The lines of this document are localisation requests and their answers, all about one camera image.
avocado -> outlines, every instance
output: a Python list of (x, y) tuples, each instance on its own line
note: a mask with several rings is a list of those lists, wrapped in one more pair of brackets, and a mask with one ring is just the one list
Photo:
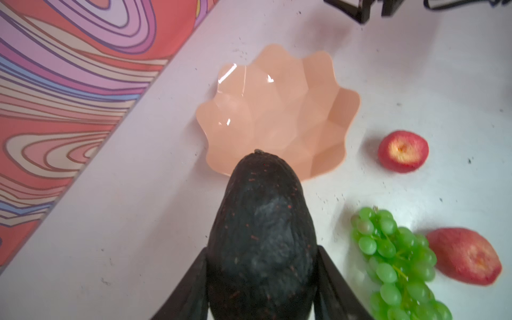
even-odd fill
[(229, 179), (206, 250), (215, 319), (307, 319), (317, 245), (302, 186), (281, 158), (244, 157)]

apple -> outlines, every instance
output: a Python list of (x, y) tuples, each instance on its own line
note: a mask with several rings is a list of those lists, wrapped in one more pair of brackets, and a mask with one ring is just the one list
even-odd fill
[(501, 273), (493, 246), (477, 232), (465, 228), (441, 228), (426, 238), (437, 256), (436, 268), (465, 283), (488, 286)]
[(429, 156), (425, 139), (409, 131), (395, 131), (382, 140), (378, 157), (382, 166), (398, 173), (420, 168)]

swirly pattern fabric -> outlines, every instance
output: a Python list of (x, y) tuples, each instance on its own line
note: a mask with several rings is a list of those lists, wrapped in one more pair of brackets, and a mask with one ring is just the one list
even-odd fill
[(0, 272), (218, 0), (0, 0)]

dark speck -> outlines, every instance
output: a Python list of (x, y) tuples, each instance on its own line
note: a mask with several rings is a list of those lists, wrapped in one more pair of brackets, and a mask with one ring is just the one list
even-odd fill
[(105, 281), (103, 278), (101, 278), (101, 282), (103, 282), (104, 284), (106, 284), (107, 286), (111, 285), (112, 283), (108, 282), (108, 281)]

peach plastic bowl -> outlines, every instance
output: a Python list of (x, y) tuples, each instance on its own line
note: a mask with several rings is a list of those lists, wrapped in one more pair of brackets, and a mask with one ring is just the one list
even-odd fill
[(199, 106), (196, 117), (213, 170), (231, 175), (245, 155), (261, 149), (305, 180), (343, 162), (359, 106), (358, 93), (336, 82), (327, 52), (297, 59), (269, 45), (248, 66), (224, 66), (215, 97)]

